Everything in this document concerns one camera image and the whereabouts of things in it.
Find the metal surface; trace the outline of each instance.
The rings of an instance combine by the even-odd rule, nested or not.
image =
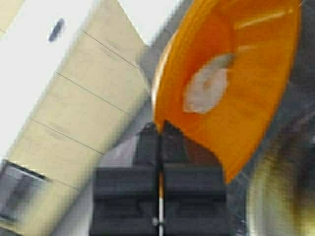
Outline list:
[[[315,234],[315,107],[290,123],[254,172],[248,191],[250,236]]]

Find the blurred object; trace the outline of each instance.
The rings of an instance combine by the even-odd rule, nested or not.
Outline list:
[[[167,120],[213,151],[230,182],[257,148],[278,106],[298,26],[297,0],[194,1],[157,68],[153,107],[158,129]],[[222,101],[205,115],[185,113],[186,84],[205,62],[224,53],[235,59]]]
[[[315,234],[315,106],[290,123],[264,154],[249,188],[251,236]]]

